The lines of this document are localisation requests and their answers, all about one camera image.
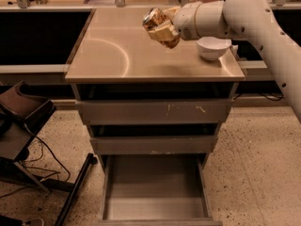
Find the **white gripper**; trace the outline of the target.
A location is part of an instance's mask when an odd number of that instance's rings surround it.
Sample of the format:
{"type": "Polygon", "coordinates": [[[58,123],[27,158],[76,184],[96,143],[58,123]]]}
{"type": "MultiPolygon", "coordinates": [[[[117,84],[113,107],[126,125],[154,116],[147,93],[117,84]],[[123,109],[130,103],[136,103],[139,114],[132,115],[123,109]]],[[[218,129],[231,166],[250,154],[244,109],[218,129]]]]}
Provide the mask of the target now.
{"type": "Polygon", "coordinates": [[[161,24],[150,23],[148,25],[150,38],[160,42],[174,41],[179,37],[182,40],[197,40],[199,35],[196,29],[196,14],[200,5],[200,2],[195,2],[183,7],[164,9],[164,19],[167,21],[161,24]]]}

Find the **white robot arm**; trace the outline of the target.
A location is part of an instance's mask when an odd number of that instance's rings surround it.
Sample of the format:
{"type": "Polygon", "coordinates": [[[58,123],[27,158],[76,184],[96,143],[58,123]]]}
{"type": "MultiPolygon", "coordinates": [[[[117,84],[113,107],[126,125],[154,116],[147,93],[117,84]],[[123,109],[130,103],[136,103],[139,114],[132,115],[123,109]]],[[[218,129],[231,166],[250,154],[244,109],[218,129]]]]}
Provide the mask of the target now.
{"type": "Polygon", "coordinates": [[[194,2],[165,10],[152,8],[142,24],[151,39],[169,48],[180,40],[202,37],[248,41],[301,121],[301,47],[279,26],[267,0],[194,2]]]}

